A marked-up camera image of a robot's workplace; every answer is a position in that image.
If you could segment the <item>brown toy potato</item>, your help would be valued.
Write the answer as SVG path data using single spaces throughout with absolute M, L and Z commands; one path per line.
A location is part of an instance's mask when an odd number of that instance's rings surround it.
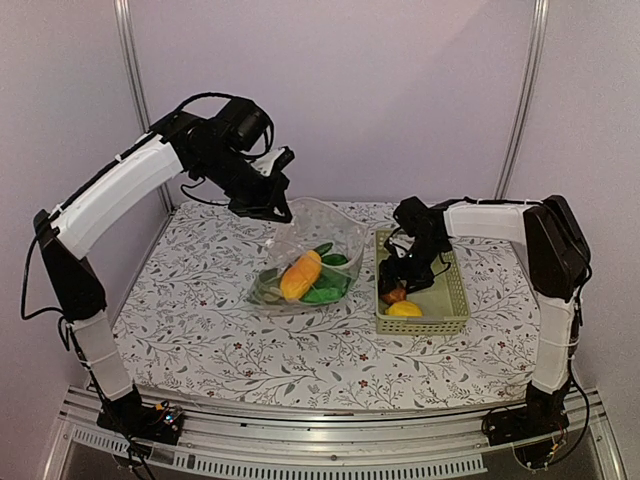
M 381 294 L 380 300 L 386 305 L 393 305 L 397 302 L 405 301 L 406 296 L 406 290 L 403 287 L 396 287 L 387 293 Z

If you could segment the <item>orange yellow toy mango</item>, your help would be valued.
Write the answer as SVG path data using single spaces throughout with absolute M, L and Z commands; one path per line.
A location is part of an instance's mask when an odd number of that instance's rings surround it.
M 322 260 L 314 250 L 301 255 L 281 277 L 280 289 L 286 301 L 301 299 L 318 280 Z

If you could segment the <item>green toy cucumber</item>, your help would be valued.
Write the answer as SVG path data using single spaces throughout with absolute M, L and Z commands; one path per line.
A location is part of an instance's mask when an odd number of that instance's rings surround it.
M 319 255 L 319 256 L 324 256 L 326 255 L 333 247 L 333 243 L 332 242 L 326 242 L 323 243 L 319 246 L 317 246 L 314 251 Z

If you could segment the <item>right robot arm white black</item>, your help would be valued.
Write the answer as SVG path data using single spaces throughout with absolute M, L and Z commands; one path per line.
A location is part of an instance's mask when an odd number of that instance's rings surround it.
M 529 283 L 540 312 L 540 334 L 532 389 L 554 395 L 569 385 L 571 362 L 582 325 L 582 290 L 593 275 L 591 252 L 568 201 L 449 199 L 427 206 L 418 197 L 393 212 L 395 230 L 410 247 L 385 241 L 388 253 L 376 271 L 376 294 L 392 304 L 401 293 L 432 287 L 433 262 L 452 249 L 454 238 L 482 237 L 523 246 Z

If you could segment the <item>green yellow toy avocado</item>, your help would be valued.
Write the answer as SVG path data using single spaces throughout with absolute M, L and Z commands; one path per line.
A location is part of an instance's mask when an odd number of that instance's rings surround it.
M 281 275 L 278 268 L 260 271 L 251 285 L 249 301 L 256 305 L 278 304 L 283 301 L 280 282 Z

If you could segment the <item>clear pink zip top bag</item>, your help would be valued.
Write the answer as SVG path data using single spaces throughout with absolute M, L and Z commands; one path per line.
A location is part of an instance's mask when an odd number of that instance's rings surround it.
M 359 277 L 368 239 L 365 223 L 315 198 L 289 204 L 292 221 L 266 243 L 247 301 L 288 314 L 341 302 Z

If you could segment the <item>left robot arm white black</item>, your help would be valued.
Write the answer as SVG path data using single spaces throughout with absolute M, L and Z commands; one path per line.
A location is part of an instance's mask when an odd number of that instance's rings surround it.
M 180 175 L 209 181 L 241 218 L 288 223 L 289 180 L 294 159 L 276 148 L 275 125 L 254 101 L 205 92 L 179 104 L 124 152 L 52 211 L 34 219 L 34 249 L 43 260 L 56 311 L 93 382 L 111 401 L 111 419 L 128 434 L 148 426 L 146 408 L 118 351 L 106 309 L 106 290 L 89 262 L 102 237 L 152 191 Z

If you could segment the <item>green white toy bok choy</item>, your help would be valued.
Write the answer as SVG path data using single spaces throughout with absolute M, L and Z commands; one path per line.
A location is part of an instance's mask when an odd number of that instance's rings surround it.
M 346 256 L 340 253 L 327 254 L 322 258 L 320 276 L 300 301 L 309 305 L 326 305 L 342 299 L 351 283 L 351 277 L 343 269 L 348 263 Z

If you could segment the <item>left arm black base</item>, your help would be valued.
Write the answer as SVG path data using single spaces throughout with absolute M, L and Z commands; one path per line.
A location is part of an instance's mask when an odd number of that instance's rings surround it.
M 104 398 L 97 425 L 127 438 L 177 445 L 184 424 L 184 410 L 164 400 L 146 406 L 136 387 L 117 400 Z

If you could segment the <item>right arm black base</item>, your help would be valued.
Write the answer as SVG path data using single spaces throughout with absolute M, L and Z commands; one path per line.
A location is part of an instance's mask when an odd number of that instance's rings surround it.
M 571 381 L 568 380 L 559 390 L 549 394 L 530 382 L 522 407 L 490 410 L 481 424 L 489 445 L 526 441 L 515 448 L 516 460 L 531 470 L 550 466 L 569 426 L 564 400 L 570 386 Z

